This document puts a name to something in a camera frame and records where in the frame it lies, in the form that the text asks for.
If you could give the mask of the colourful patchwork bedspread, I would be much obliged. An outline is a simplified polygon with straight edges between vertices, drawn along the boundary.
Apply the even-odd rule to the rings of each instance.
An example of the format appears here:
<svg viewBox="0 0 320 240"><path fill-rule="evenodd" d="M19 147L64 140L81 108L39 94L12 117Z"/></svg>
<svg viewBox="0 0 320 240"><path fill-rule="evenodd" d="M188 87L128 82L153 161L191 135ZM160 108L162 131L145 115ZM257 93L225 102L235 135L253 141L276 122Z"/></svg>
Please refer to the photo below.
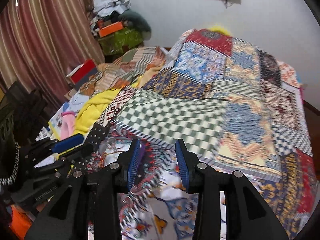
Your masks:
<svg viewBox="0 0 320 240"><path fill-rule="evenodd" d="M121 239L192 239L199 195L183 187L175 143L217 172L241 171L285 229L299 237L312 215L316 176L300 80L257 46L208 29L186 31L151 73L149 52L128 51L105 74L139 74L92 126L99 144L138 139L144 154L133 187L117 196Z"/></svg>

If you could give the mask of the striped pink curtain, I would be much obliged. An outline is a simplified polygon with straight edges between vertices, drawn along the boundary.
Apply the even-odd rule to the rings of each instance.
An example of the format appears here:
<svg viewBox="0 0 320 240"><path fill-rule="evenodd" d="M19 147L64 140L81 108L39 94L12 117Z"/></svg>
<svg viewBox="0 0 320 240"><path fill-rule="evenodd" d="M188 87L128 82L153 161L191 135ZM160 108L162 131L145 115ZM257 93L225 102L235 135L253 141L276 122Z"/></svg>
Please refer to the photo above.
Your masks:
<svg viewBox="0 0 320 240"><path fill-rule="evenodd" d="M1 88L38 88L57 109L67 74L88 59L105 61L90 29L94 0L8 0L1 10Z"/></svg>

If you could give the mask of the red white box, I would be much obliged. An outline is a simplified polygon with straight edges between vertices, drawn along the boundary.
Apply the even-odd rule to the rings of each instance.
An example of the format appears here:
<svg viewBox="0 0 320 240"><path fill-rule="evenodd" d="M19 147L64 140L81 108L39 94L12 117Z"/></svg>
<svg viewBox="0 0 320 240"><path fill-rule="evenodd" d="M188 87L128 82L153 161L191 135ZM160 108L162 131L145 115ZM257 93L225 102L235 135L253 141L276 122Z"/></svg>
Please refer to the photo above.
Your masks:
<svg viewBox="0 0 320 240"><path fill-rule="evenodd" d="M77 67L75 67L69 74L67 74L66 77L73 84L76 84L95 67L95 62L92 59L88 59L83 64L80 64Z"/></svg>

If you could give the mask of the purple round jewelry tin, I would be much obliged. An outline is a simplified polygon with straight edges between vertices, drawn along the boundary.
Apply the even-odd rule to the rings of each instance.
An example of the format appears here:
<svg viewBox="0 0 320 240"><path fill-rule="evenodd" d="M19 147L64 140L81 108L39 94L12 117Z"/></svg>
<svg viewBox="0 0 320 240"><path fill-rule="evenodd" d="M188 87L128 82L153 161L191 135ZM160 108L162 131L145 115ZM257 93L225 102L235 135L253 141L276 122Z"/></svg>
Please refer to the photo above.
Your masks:
<svg viewBox="0 0 320 240"><path fill-rule="evenodd" d="M108 137L103 140L97 149L100 157L98 167L103 168L116 162L121 153L129 150L131 142L132 139L126 137Z"/></svg>

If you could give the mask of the yellow blanket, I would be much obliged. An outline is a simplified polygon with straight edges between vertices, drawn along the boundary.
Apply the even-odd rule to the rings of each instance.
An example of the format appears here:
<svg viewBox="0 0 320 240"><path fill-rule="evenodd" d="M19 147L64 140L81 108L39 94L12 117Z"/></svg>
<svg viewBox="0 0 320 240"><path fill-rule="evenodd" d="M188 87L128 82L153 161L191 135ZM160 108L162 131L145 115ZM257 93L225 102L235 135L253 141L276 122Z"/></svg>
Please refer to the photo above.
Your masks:
<svg viewBox="0 0 320 240"><path fill-rule="evenodd" d="M120 89L108 89L89 99L76 116L73 135L86 135L119 92Z"/></svg>

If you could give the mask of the orange box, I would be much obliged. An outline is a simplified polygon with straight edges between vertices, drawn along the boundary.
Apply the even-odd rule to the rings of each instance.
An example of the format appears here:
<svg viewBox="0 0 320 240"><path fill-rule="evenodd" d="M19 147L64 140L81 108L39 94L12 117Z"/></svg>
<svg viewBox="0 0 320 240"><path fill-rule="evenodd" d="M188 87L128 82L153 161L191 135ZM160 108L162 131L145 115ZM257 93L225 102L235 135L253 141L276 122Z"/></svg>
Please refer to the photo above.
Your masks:
<svg viewBox="0 0 320 240"><path fill-rule="evenodd" d="M111 25L105 26L101 29L99 29L98 33L100 37L108 36L112 33L115 33L117 31L120 31L124 28L122 22L116 22L112 23Z"/></svg>

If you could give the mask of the dark green cushion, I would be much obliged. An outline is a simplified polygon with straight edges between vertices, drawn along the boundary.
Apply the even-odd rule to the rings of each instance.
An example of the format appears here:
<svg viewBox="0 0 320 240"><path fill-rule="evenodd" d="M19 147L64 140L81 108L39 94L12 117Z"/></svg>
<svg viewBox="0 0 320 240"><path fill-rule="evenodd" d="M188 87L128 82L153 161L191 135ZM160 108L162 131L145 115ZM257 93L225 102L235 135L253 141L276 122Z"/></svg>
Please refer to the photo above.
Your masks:
<svg viewBox="0 0 320 240"><path fill-rule="evenodd" d="M151 38L151 27L146 19L139 13L128 9L120 14L118 19L123 22L125 26L135 28L140 31L144 40L147 41Z"/></svg>

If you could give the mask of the green patterned box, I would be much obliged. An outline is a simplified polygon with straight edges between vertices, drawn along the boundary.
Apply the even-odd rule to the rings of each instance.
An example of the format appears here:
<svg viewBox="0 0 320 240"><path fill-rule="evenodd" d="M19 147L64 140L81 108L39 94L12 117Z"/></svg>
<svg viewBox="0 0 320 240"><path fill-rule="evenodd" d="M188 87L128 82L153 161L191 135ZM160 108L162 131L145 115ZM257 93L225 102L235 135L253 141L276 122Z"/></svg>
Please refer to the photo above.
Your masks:
<svg viewBox="0 0 320 240"><path fill-rule="evenodd" d="M104 55L124 54L143 43L142 33L135 28L125 27L115 33L98 38Z"/></svg>

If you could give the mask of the pink cloth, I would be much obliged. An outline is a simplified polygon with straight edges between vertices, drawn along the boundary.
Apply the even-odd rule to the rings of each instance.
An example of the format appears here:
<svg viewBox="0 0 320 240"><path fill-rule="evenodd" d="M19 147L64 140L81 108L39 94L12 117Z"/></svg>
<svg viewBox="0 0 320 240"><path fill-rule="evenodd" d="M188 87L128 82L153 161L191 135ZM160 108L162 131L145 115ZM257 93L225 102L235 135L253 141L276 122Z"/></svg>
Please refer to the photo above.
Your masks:
<svg viewBox="0 0 320 240"><path fill-rule="evenodd" d="M60 140L71 137L75 128L75 113L73 111L66 111L61 114L61 134Z"/></svg>

